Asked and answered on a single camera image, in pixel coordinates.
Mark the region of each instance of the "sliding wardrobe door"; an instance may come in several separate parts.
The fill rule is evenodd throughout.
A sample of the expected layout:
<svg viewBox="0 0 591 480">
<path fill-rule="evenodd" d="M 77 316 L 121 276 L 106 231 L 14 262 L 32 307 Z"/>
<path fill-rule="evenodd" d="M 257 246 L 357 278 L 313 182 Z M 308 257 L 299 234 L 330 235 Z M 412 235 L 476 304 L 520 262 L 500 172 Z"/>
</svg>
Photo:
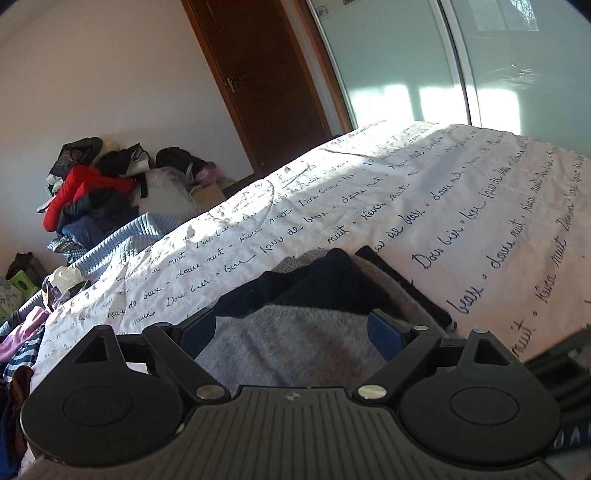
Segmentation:
<svg viewBox="0 0 591 480">
<path fill-rule="evenodd" d="M 591 155 L 591 23 L 567 0 L 441 4 L 467 51 L 482 126 Z"/>
<path fill-rule="evenodd" d="M 358 126 L 382 119 L 468 123 L 435 0 L 309 0 Z"/>
</svg>

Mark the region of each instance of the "brown wooden door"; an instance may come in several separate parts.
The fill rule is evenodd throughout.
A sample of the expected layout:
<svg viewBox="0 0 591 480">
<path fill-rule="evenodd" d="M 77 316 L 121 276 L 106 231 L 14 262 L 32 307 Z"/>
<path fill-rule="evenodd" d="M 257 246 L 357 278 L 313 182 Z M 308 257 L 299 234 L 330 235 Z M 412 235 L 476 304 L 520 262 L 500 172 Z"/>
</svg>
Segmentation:
<svg viewBox="0 0 591 480">
<path fill-rule="evenodd" d="M 262 173 L 330 139 L 280 0 L 188 3 L 225 81 L 226 102 L 232 102 L 237 127 Z"/>
</svg>

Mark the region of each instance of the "bed sheet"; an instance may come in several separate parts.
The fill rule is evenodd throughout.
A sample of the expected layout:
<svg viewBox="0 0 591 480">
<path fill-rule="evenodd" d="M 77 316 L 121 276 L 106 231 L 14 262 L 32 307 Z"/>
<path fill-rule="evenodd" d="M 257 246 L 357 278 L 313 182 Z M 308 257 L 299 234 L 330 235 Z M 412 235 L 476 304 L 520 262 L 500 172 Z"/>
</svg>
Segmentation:
<svg viewBox="0 0 591 480">
<path fill-rule="evenodd" d="M 589 317 L 589 163 L 466 125 L 358 129 L 112 262 L 48 319 L 32 387 L 94 325 L 179 323 L 286 256 L 364 245 L 526 360 Z"/>
</svg>

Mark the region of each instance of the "round joint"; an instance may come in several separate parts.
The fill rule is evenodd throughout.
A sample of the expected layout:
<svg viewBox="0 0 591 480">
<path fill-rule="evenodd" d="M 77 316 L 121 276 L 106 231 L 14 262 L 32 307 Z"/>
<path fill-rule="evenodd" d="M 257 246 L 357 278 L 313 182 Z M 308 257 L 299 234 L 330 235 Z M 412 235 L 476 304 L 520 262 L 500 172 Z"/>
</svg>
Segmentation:
<svg viewBox="0 0 591 480">
<path fill-rule="evenodd" d="M 201 385 L 195 393 L 202 400 L 219 400 L 226 391 L 219 385 Z"/>
<path fill-rule="evenodd" d="M 357 393 L 365 400 L 377 400 L 386 396 L 386 389 L 381 385 L 361 385 L 357 389 Z"/>
</svg>

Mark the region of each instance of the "red jacket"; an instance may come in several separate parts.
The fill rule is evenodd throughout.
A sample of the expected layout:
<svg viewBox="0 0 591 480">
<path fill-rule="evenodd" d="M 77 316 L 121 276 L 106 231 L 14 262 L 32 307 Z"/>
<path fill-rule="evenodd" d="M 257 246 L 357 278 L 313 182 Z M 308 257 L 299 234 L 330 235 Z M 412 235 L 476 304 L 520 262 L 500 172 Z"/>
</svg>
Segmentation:
<svg viewBox="0 0 591 480">
<path fill-rule="evenodd" d="M 128 194 L 135 188 L 135 180 L 123 177 L 102 177 L 96 168 L 86 166 L 73 167 L 66 181 L 57 192 L 56 198 L 50 203 L 43 217 L 43 228 L 48 232 L 55 232 L 60 221 L 62 209 L 81 199 L 93 190 L 113 188 L 123 194 Z"/>
</svg>

